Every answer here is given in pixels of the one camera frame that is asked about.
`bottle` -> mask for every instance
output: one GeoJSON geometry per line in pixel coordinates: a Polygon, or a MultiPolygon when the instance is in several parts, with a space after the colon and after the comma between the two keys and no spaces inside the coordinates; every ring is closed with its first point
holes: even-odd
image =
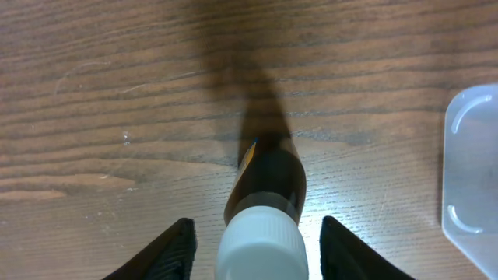
{"type": "Polygon", "coordinates": [[[306,176],[288,135],[265,133],[246,152],[224,219],[216,280],[305,280],[308,266],[297,228],[306,176]]]}

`white bottle cap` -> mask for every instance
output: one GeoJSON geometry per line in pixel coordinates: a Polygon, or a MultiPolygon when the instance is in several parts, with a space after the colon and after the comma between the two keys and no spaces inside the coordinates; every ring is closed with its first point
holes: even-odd
{"type": "Polygon", "coordinates": [[[303,237],[284,212],[268,206],[244,209],[221,238],[216,280],[307,280],[303,237]]]}

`bottle label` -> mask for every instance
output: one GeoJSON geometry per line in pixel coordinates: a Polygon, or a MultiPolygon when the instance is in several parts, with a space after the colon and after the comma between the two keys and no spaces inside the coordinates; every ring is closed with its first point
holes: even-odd
{"type": "Polygon", "coordinates": [[[256,144],[258,143],[258,139],[254,140],[254,143],[252,143],[251,147],[246,151],[242,162],[239,165],[239,170],[237,171],[237,176],[235,177],[235,181],[233,182],[232,190],[230,191],[230,195],[232,194],[233,189],[237,185],[237,182],[240,179],[240,176],[242,176],[242,173],[246,170],[247,166],[251,162],[253,156],[254,156],[254,150],[256,149],[256,144]]]}

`wooden table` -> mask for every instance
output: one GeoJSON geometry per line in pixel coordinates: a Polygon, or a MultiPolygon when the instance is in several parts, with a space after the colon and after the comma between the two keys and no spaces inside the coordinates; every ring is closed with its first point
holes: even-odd
{"type": "Polygon", "coordinates": [[[241,121],[277,103],[311,279],[324,215],[416,278],[484,278],[441,230],[442,141],[452,97],[498,77],[496,1],[0,7],[0,279],[102,278],[180,217],[213,279],[241,121]]]}

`plastic container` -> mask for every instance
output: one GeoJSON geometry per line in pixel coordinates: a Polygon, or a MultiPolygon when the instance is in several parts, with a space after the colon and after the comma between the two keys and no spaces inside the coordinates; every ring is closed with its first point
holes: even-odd
{"type": "Polygon", "coordinates": [[[306,176],[290,138],[260,136],[246,152],[226,204],[216,279],[308,279],[297,228],[305,196],[306,176]]]}
{"type": "Polygon", "coordinates": [[[442,212],[446,237],[498,279],[498,85],[466,89],[448,106],[442,212]]]}

